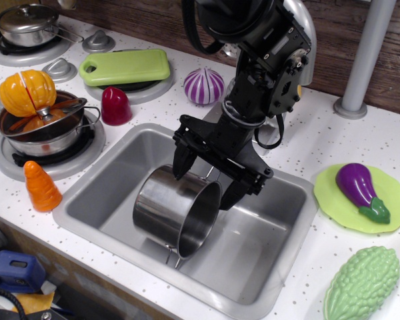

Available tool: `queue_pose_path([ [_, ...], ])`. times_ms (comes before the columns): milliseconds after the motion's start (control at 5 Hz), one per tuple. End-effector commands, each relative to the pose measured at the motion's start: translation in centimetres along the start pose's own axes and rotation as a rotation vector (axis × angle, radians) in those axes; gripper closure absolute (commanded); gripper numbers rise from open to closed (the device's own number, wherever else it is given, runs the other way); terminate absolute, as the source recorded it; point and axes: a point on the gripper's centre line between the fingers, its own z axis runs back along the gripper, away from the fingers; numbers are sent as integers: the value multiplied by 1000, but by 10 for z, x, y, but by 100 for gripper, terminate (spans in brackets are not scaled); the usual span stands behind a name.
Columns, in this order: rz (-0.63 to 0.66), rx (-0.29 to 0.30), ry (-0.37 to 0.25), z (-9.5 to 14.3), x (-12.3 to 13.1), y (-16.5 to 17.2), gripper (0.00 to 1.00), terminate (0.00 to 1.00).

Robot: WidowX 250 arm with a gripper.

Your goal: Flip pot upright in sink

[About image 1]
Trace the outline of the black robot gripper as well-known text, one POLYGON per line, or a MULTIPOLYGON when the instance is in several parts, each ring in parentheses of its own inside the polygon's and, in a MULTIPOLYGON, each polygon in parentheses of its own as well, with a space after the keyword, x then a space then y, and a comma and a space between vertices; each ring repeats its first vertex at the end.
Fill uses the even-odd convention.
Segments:
POLYGON ((236 125, 223 115, 217 123, 189 115, 179 120, 180 127, 173 135, 174 177, 180 180, 198 157, 230 177, 233 181, 221 198, 220 210, 229 210, 246 194, 259 194, 272 178, 272 169, 254 150, 253 129, 236 125))

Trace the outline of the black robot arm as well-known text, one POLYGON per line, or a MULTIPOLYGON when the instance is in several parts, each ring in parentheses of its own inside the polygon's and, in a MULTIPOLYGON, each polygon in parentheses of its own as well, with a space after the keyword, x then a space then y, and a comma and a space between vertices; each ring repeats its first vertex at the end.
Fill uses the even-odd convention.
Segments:
POLYGON ((254 147, 261 126, 283 114, 300 99, 299 88, 311 80, 313 30, 300 1, 183 1, 183 22, 191 45, 213 54, 225 44, 238 46, 235 82, 224 99, 216 123, 188 115, 174 133, 173 174, 180 179, 201 158, 230 177, 220 208, 232 208, 245 195, 258 194, 271 168, 254 147))

